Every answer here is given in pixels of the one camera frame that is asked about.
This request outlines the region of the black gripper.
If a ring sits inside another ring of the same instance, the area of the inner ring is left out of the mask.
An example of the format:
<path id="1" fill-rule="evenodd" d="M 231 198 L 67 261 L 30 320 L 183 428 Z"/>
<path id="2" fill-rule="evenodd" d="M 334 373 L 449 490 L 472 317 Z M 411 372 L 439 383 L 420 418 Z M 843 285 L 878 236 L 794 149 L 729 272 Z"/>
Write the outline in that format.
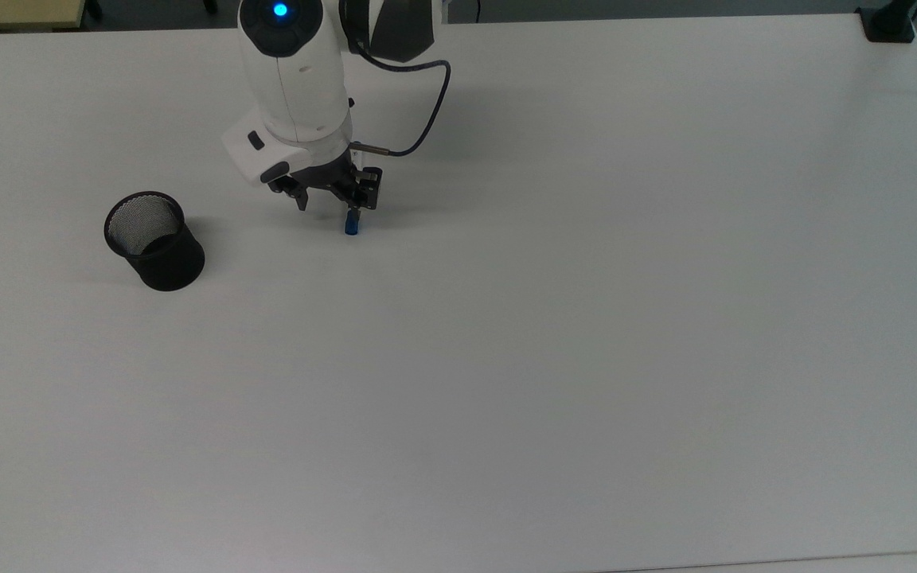
<path id="1" fill-rule="evenodd" d="M 287 193 L 301 212 L 308 209 L 309 189 L 323 189 L 343 193 L 350 212 L 377 208 L 383 170 L 378 167 L 354 166 L 352 150 L 345 150 L 338 158 L 323 164 L 288 173 L 287 164 L 272 167 L 267 185 L 272 192 Z"/>

